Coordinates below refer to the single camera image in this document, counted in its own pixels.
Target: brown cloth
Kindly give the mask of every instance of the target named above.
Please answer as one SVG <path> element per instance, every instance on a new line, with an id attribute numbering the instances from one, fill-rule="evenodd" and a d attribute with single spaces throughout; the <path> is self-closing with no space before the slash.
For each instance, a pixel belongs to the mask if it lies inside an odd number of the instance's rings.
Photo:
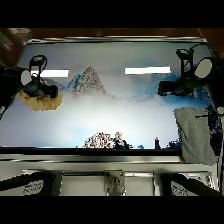
<path id="1" fill-rule="evenodd" d="M 30 97 L 21 90 L 18 97 L 32 110 L 56 110 L 62 102 L 63 94 L 58 93 L 56 98 L 50 98 L 50 96 Z"/>

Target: robotic arm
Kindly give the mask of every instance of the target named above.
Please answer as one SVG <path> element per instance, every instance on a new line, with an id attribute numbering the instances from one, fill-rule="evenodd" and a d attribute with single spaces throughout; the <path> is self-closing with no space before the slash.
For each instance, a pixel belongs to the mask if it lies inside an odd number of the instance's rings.
<path id="1" fill-rule="evenodd" d="M 51 98 L 57 97 L 57 86 L 46 85 L 40 77 L 46 65 L 47 58 L 44 55 L 37 55 L 30 60 L 29 70 L 19 67 L 0 67 L 0 120 L 20 90 L 30 97 L 47 95 Z M 38 67 L 38 74 L 31 75 L 33 66 Z"/>

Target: brown floor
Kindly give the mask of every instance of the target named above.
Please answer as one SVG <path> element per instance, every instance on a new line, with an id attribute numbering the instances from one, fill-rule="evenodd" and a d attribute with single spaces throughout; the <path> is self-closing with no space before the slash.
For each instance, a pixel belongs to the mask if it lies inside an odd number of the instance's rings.
<path id="1" fill-rule="evenodd" d="M 224 56 L 224 28 L 29 28 L 31 33 L 12 34 L 7 28 L 0 28 L 12 44 L 0 44 L 0 61 L 15 66 L 25 41 L 30 38 L 75 36 L 190 36 L 205 37 L 217 52 Z"/>

